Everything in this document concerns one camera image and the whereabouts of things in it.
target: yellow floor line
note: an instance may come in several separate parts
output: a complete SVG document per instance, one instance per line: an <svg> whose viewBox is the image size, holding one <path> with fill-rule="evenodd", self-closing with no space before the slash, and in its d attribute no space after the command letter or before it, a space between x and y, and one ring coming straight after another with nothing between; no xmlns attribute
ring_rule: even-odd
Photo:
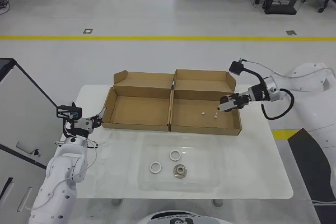
<svg viewBox="0 0 336 224"><path fill-rule="evenodd" d="M298 130L272 130L275 140L288 140L297 132Z"/></svg>
<svg viewBox="0 0 336 224"><path fill-rule="evenodd" d="M322 36L26 36L0 35L0 40L82 40L82 41L253 41L253 42L336 42Z"/></svg>

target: small white object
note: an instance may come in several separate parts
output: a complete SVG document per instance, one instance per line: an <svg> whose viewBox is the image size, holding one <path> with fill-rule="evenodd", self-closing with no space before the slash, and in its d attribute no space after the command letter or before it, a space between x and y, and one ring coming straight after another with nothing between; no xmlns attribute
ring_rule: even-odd
<svg viewBox="0 0 336 224"><path fill-rule="evenodd" d="M153 170L153 166L154 166L155 164L157 164L157 165L159 166L158 170ZM161 165L160 162L155 161L155 162L153 162L153 163L151 164L151 166L150 166L150 171L151 171L153 174L158 174L161 170L162 170L162 165Z"/></svg>
<svg viewBox="0 0 336 224"><path fill-rule="evenodd" d="M178 153L178 158L173 158L172 155L173 155L174 152ZM180 158L181 158L181 154L180 154L180 152L179 152L178 150L173 150L173 151L170 152L169 157L170 157L170 159L173 160L173 161L178 161L178 160L180 160Z"/></svg>

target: brown cardboard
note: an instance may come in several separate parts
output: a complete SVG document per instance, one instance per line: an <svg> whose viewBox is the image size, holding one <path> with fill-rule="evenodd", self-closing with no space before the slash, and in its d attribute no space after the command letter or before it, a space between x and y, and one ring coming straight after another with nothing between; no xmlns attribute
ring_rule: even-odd
<svg viewBox="0 0 336 224"><path fill-rule="evenodd" d="M177 70L174 84L170 117L172 132L230 136L240 133L239 111L217 110L220 97L233 93L235 89L235 79L228 72Z"/></svg>
<svg viewBox="0 0 336 224"><path fill-rule="evenodd" d="M122 71L114 75L104 128L169 130L173 74Z"/></svg>

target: metal nut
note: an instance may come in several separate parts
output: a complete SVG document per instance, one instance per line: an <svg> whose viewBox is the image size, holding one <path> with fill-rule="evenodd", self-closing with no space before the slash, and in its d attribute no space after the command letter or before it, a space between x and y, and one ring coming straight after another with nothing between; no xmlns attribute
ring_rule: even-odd
<svg viewBox="0 0 336 224"><path fill-rule="evenodd" d="M186 176L187 169L184 165L178 164L173 169L173 174L176 178L182 179Z"/></svg>

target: white cabinet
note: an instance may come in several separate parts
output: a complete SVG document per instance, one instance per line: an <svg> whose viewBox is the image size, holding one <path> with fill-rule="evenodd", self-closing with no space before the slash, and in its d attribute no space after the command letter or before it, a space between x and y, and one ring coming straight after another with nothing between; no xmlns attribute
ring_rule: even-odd
<svg viewBox="0 0 336 224"><path fill-rule="evenodd" d="M11 184L3 192L9 178L12 178ZM44 179L44 169L0 150L0 195L3 193L0 200L0 224L28 223L30 211L20 204L26 192L30 192L26 197L26 206L30 208L33 205Z"/></svg>
<svg viewBox="0 0 336 224"><path fill-rule="evenodd" d="M47 165L61 135L51 100L15 60L0 59L0 144Z"/></svg>

